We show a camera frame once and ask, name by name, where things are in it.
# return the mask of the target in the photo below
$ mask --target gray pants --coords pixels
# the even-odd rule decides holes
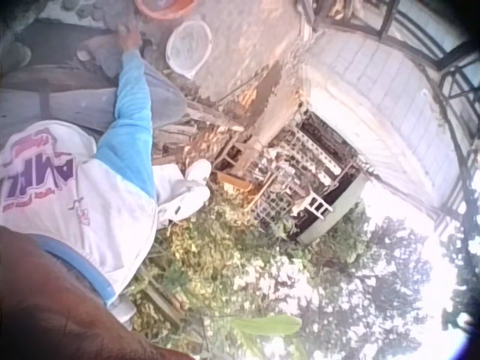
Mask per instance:
[[[36,80],[55,77],[55,82],[61,83],[64,77],[64,82],[68,83],[69,71],[63,70],[62,75],[58,76],[56,70],[58,67],[43,66],[31,68],[28,72],[34,74]],[[72,70],[71,74],[80,78],[82,71]],[[23,90],[31,89],[31,78],[11,74],[0,88],[0,149],[11,135],[41,120],[57,119],[78,125],[96,139],[112,124],[117,90],[115,87],[95,88],[99,87],[98,84],[92,84],[94,88],[52,93],[41,87],[38,91]],[[180,122],[187,109],[184,95],[147,62],[145,78],[150,88],[153,127],[160,128]]]

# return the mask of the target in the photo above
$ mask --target person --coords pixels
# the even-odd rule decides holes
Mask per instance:
[[[0,151],[3,359],[191,359],[148,344],[108,310],[165,220],[152,169],[152,100],[140,33],[124,28],[119,40],[115,121],[98,144],[75,124],[29,120]],[[3,100],[0,113],[14,114]],[[11,124],[5,119],[2,133]],[[192,189],[200,205],[205,201],[205,167],[199,168],[187,187],[177,186],[181,196],[170,194],[173,213]]]

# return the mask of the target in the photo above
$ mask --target blue sleeve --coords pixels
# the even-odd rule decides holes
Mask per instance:
[[[126,52],[118,82],[115,121],[100,139],[95,157],[152,199],[152,101],[138,51]]]

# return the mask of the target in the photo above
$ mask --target orange bucket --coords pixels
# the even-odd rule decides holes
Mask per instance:
[[[161,10],[155,10],[147,6],[152,0],[135,0],[138,9],[147,17],[156,20],[177,19],[185,15],[197,2],[197,0],[174,0],[174,2]]]

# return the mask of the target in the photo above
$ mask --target hand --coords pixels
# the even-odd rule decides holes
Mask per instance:
[[[135,22],[130,22],[128,27],[118,26],[118,42],[124,53],[130,50],[138,50],[142,45],[142,38]]]

